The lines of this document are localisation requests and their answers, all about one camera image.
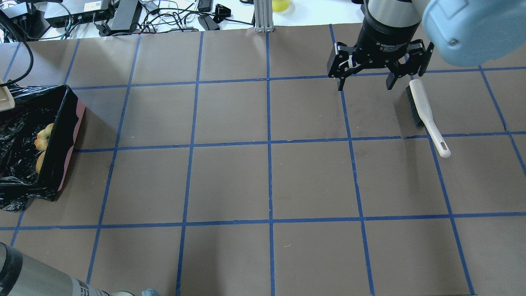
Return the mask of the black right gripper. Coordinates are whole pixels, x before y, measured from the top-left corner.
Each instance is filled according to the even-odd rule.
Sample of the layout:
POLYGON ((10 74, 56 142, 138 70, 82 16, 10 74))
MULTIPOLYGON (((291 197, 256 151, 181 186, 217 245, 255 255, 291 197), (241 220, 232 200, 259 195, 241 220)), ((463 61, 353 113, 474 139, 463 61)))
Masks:
POLYGON ((413 40, 419 23, 393 28, 365 17, 353 46, 336 42, 327 62, 328 77, 336 78, 337 90, 343 91, 347 77, 363 69, 389 69, 385 81, 392 90, 405 75, 426 73, 434 52, 434 43, 425 46, 422 39, 413 40))

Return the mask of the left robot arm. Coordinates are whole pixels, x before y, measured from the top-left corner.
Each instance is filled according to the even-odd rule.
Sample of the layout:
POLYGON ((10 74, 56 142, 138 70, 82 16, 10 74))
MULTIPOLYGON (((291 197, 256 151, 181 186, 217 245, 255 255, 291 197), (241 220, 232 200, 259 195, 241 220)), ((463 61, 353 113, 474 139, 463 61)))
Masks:
POLYGON ((9 296, 351 296, 344 127, 282 140, 272 108, 319 79, 76 90, 92 144, 19 215, 9 296))

